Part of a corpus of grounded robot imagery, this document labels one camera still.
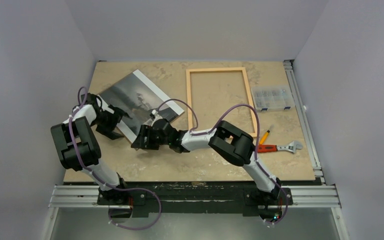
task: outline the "red wrench handle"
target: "red wrench handle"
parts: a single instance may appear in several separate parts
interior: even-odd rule
[[[258,145],[257,153],[276,152],[277,150],[278,146],[276,145]]]

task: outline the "clear plastic container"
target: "clear plastic container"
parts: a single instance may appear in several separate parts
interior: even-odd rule
[[[254,86],[251,94],[257,111],[284,111],[295,107],[288,85]]]

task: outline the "cable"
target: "cable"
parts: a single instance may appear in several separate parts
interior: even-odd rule
[[[77,92],[77,100],[79,100],[80,102],[80,92],[82,90],[86,90],[86,87],[82,86],[78,92]],[[142,227],[129,227],[129,226],[123,226],[121,224],[118,224],[118,223],[114,223],[113,220],[111,219],[111,216],[110,216],[110,223],[114,224],[115,226],[117,227],[120,227],[122,229],[127,229],[127,230],[134,230],[134,231],[137,231],[137,230],[144,230],[144,229],[148,229],[150,227],[152,227],[161,217],[161,212],[162,212],[162,207],[161,207],[161,200],[160,198],[158,198],[158,196],[155,194],[155,192],[149,190],[149,189],[146,189],[146,188],[141,188],[141,187],[134,187],[134,188],[126,188],[126,189],[123,189],[123,188],[118,188],[117,186],[113,186],[113,185],[108,185],[105,181],[103,181],[101,178],[99,178],[97,175],[95,175],[95,173],[93,172],[93,170],[87,166],[85,166],[85,163],[83,162],[83,159],[82,159],[82,156],[80,155],[80,152],[79,152],[79,148],[77,146],[77,143],[76,143],[76,138],[74,136],[74,133],[73,133],[73,117],[76,115],[76,113],[85,105],[86,103],[86,97],[88,95],[88,91],[86,91],[85,95],[84,95],[84,98],[83,98],[83,101],[81,102],[80,106],[79,107],[76,107],[75,110],[73,111],[72,115],[69,116],[69,119],[68,119],[68,130],[69,130],[69,133],[70,133],[70,137],[71,137],[71,142],[73,144],[73,147],[74,147],[74,151],[75,151],[75,154],[77,155],[77,158],[78,158],[78,162],[80,163],[80,166],[89,171],[89,174],[91,174],[98,182],[100,182],[101,184],[105,185],[105,186],[108,186],[110,187],[111,189],[114,189],[114,190],[117,190],[117,191],[120,191],[120,192],[127,192],[127,191],[145,191],[145,192],[148,192],[150,194],[152,194],[157,202],[158,202],[158,205],[159,205],[159,210],[158,210],[158,215],[156,216],[156,218],[154,219],[154,221],[152,221],[150,224],[148,225],[145,225],[145,226],[142,226]]]
[[[273,178],[271,178],[270,174],[267,173],[266,170],[264,170],[264,168],[260,165],[260,163],[257,161],[258,159],[258,140],[260,139],[260,120],[259,120],[259,117],[258,117],[258,114],[257,114],[257,111],[255,108],[253,108],[252,106],[248,105],[248,104],[244,104],[244,103],[241,103],[241,104],[237,104],[237,105],[234,105],[232,106],[231,108],[229,108],[219,119],[218,121],[215,123],[215,125],[212,127],[212,129],[208,132],[208,133],[211,133],[212,131],[214,131],[214,129],[216,129],[216,127],[219,125],[219,123],[226,117],[226,115],[228,113],[230,113],[233,109],[235,108],[238,108],[238,107],[247,107],[247,108],[250,108],[252,110],[252,112],[254,113],[255,115],[255,118],[256,118],[256,121],[257,121],[257,138],[256,138],[256,141],[255,141],[255,150],[254,150],[254,158],[255,158],[255,162],[258,166],[258,168],[264,173],[264,175],[266,175],[268,177],[268,179],[271,180],[272,183],[274,183],[274,185],[276,187],[278,187],[284,197],[285,197],[285,211],[284,213],[282,214],[282,216],[276,221],[276,222],[273,222],[273,224],[278,224],[283,218],[284,216],[286,215],[287,211],[288,211],[288,204],[289,204],[289,200],[288,200],[288,196],[285,192],[285,190],[282,189],[282,186],[280,186],[275,180],[273,180]]]
[[[180,103],[186,105],[186,107],[187,107],[188,109],[190,109],[190,111],[192,112],[193,116],[195,117],[196,126],[195,126],[195,127],[192,127],[192,128],[189,130],[189,133],[191,133],[192,130],[197,129],[197,128],[198,128],[198,117],[197,117],[197,115],[195,114],[195,111],[192,109],[192,107],[189,106],[189,105],[188,105],[186,102],[184,102],[183,100],[180,100],[180,99],[177,99],[177,98],[170,98],[170,99],[167,99],[167,100],[163,101],[163,102],[156,108],[156,110],[159,111],[160,108],[161,108],[164,104],[166,104],[167,102],[170,102],[170,101],[177,101],[177,102],[180,102]]]

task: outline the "white wall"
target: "white wall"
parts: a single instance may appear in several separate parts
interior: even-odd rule
[[[39,239],[64,172],[50,128],[94,65],[63,0],[0,0],[0,239]]]
[[[294,62],[352,239],[384,239],[384,1],[330,0]]]
[[[328,0],[66,0],[99,60],[294,59]]]

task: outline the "gray floor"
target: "gray floor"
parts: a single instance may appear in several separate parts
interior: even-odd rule
[[[125,225],[143,226],[152,219],[133,218]],[[60,210],[53,240],[338,240],[330,208],[289,209],[283,222],[267,228],[259,217],[240,214],[164,213],[150,229],[130,231],[108,224],[105,209]]]

